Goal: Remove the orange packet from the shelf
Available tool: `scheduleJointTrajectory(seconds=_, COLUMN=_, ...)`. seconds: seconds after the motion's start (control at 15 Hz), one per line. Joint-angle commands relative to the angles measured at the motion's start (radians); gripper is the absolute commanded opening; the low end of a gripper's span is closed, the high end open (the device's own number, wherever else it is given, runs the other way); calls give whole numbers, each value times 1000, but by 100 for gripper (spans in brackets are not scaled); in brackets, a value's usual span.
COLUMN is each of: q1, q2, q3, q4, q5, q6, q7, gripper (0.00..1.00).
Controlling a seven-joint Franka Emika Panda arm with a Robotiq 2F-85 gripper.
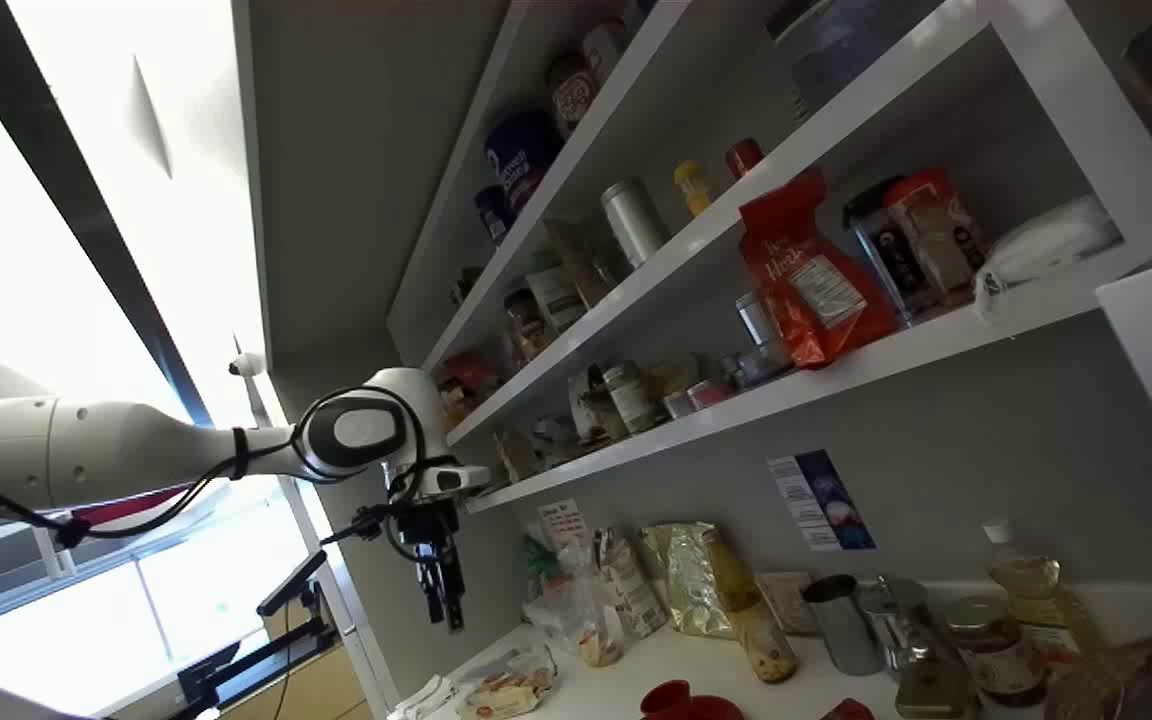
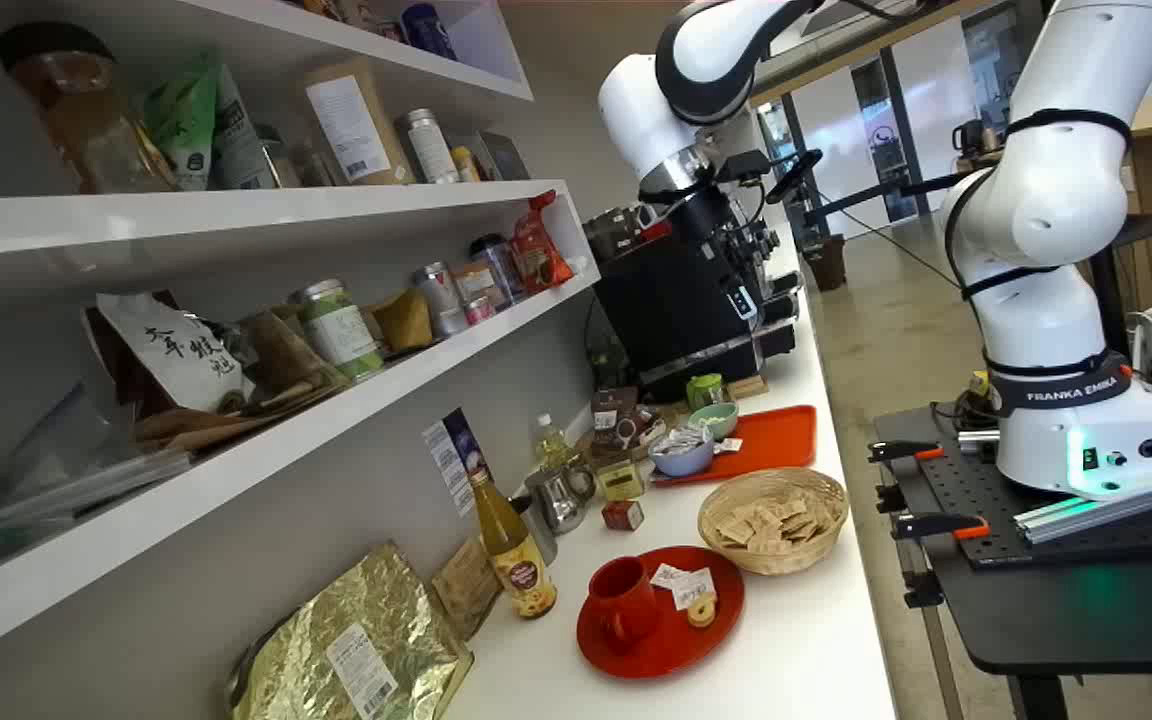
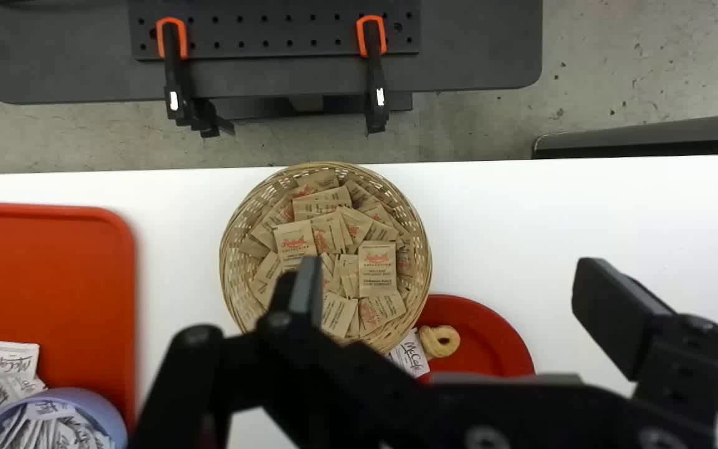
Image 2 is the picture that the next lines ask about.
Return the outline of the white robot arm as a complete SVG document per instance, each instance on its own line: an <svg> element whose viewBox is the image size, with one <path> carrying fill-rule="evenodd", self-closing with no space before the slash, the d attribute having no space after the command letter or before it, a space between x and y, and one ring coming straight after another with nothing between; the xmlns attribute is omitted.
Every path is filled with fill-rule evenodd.
<svg viewBox="0 0 1152 720"><path fill-rule="evenodd" d="M695 132L753 93L768 42L836 0L695 0L647 53L613 64L599 114L646 193L699 171ZM1130 219L1124 160L1152 83L1152 0L1054 0L1014 87L1001 160L941 216L1001 397L1014 483L1121 500L1152 491L1152 380L1108 346L1080 263Z"/></svg>

